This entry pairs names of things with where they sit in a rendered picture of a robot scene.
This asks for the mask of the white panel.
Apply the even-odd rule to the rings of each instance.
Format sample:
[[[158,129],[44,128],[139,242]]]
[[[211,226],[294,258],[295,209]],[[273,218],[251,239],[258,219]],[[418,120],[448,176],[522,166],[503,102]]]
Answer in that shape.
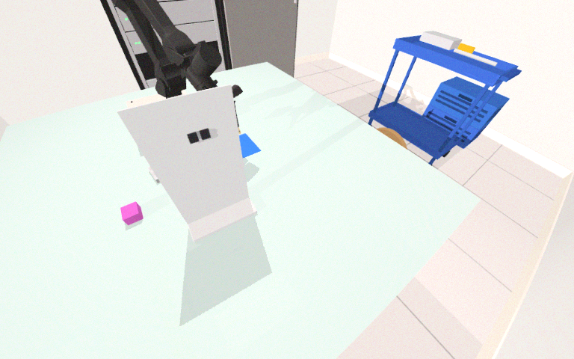
[[[257,213],[248,194],[231,86],[117,111],[194,242]]]

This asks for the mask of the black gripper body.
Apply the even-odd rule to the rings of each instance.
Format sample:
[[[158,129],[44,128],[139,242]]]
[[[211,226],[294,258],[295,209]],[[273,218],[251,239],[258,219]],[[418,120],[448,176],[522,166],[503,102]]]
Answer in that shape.
[[[203,88],[206,89],[210,89],[210,88],[216,88],[218,81],[215,79],[213,80],[212,78],[205,80],[203,83],[201,83],[199,86],[197,86],[195,88],[196,91],[200,91],[200,90],[204,90]],[[239,85],[233,85],[232,86],[232,95],[233,95],[233,99],[237,96],[239,96],[241,93],[243,93],[243,90],[240,88]]]

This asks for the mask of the pink cube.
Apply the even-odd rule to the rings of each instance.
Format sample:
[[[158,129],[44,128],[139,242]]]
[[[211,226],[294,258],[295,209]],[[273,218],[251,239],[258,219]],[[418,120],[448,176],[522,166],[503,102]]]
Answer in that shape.
[[[134,203],[129,204],[129,205],[125,205],[123,207],[120,207],[120,209],[121,209],[123,221],[127,225],[130,225],[132,223],[136,223],[137,221],[144,219],[143,215],[142,215],[141,207],[139,206],[139,204],[136,201]]]

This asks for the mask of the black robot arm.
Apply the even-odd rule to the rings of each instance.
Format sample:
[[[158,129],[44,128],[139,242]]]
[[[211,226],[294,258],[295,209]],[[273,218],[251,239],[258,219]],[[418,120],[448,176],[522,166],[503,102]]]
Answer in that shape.
[[[186,78],[194,88],[221,65],[218,50],[206,41],[193,43],[170,21],[158,0],[111,0],[126,13],[138,37],[154,62],[156,92],[169,99],[186,90]],[[155,31],[160,36],[160,43]],[[180,65],[188,63],[181,69]]]

